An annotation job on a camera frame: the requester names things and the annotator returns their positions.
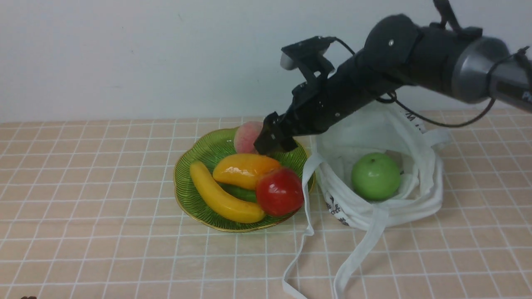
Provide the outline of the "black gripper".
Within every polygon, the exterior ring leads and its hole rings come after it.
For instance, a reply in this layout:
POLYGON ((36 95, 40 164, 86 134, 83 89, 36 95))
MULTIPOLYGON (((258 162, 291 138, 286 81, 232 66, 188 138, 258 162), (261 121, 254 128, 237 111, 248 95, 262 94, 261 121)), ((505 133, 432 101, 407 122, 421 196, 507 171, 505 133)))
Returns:
POLYGON ((350 57, 328 78, 295 87, 287 111, 264 118, 254 141, 256 151, 261 155, 294 151, 298 143, 293 136, 324 133, 356 110, 399 88, 399 80, 374 70, 363 56, 358 53, 350 57))

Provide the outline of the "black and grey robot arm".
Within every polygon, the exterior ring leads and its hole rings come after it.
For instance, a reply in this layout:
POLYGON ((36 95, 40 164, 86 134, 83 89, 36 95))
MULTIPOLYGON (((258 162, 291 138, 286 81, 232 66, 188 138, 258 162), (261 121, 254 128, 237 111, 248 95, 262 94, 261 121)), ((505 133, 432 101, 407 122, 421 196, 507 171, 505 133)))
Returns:
POLYGON ((510 53, 481 28, 421 27, 406 15, 378 22, 364 47, 334 67, 324 53, 336 37, 315 36, 282 48, 281 66, 298 69, 305 82, 292 91, 284 114, 264 119, 254 142, 260 154, 290 152, 294 137, 319 135, 377 100, 396 102, 395 91, 420 86, 467 104, 487 98, 531 111, 531 61, 526 49, 510 53))

